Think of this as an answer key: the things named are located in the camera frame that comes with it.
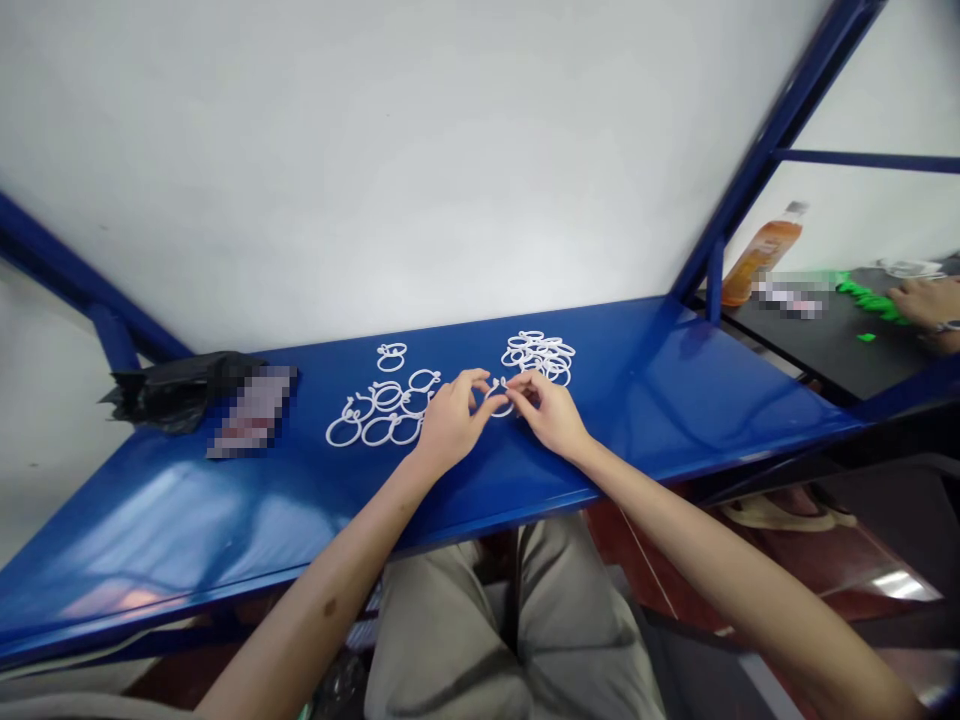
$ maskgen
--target blue table surface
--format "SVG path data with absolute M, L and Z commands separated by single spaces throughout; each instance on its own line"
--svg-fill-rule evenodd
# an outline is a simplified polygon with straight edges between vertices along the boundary
M 662 483 L 860 426 L 664 297 L 258 353 L 300 368 L 274 447 L 259 458 L 205 460 L 213 417 L 193 435 L 134 433 L 0 571 L 0 658 L 103 641 L 296 577 L 412 447 L 328 445 L 324 433 L 346 397 L 374 380 L 405 384 L 420 368 L 444 380 L 478 366 L 509 378 L 500 358 L 519 330 L 576 348 L 569 388 L 587 428 Z M 377 369 L 384 342 L 409 346 L 401 371 Z M 398 550 L 519 525 L 599 495 L 523 420 L 494 418 L 426 498 Z

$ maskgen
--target finger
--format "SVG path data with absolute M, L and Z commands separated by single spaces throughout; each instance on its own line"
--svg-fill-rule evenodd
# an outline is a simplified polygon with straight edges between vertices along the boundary
M 514 390 L 519 390 L 523 385 L 532 385 L 537 390 L 542 390 L 552 384 L 539 370 L 527 370 L 507 380 L 507 387 Z
M 470 388 L 473 387 L 474 381 L 486 380 L 488 377 L 490 377 L 490 372 L 483 368 L 464 370 L 457 376 L 457 379 L 453 381 L 453 393 L 466 400 L 467 394 L 470 392 Z
M 517 411 L 523 415 L 524 419 L 528 423 L 533 424 L 533 421 L 540 414 L 540 411 L 530 404 L 530 401 L 524 397 L 523 393 L 518 392 L 517 390 L 509 389 L 507 390 L 507 397 L 510 399 L 510 402 L 513 403 L 513 406 L 517 409 Z
M 471 421 L 473 426 L 476 428 L 478 436 L 483 430 L 483 426 L 487 424 L 487 420 L 490 419 L 490 416 L 504 405 L 508 405 L 509 403 L 510 400 L 506 395 L 493 395 L 483 401 L 483 405 L 481 405 L 480 409 L 474 413 L 473 420 Z

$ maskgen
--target white wall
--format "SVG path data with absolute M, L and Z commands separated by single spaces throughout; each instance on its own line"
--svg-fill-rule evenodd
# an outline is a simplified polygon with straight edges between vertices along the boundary
M 0 567 L 130 435 L 93 327 L 0 262 Z
M 0 189 L 197 350 L 667 291 L 828 0 L 6 0 Z
M 890 0 L 795 146 L 960 157 L 960 2 Z M 960 250 L 960 176 L 784 163 L 727 246 L 726 270 L 791 200 L 812 207 L 778 270 Z

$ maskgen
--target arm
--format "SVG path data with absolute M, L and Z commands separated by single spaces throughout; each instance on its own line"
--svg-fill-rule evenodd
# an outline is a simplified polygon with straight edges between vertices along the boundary
M 910 689 L 816 595 L 591 438 L 566 388 L 536 371 L 507 386 L 507 396 L 541 442 L 618 503 L 697 592 L 804 690 L 823 717 L 923 716 Z
M 497 408 L 473 415 L 472 388 L 485 370 L 443 385 L 424 417 L 416 448 L 370 502 L 284 594 L 197 706 L 206 720 L 289 720 L 309 700 L 361 610 L 400 533 L 434 483 L 476 444 Z

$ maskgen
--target black plastic bag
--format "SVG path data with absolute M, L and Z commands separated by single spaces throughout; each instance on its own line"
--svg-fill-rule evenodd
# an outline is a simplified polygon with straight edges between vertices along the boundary
M 116 405 L 115 420 L 186 435 L 197 429 L 211 403 L 236 395 L 244 381 L 266 364 L 252 355 L 223 351 L 115 372 L 111 375 L 117 387 L 100 402 Z

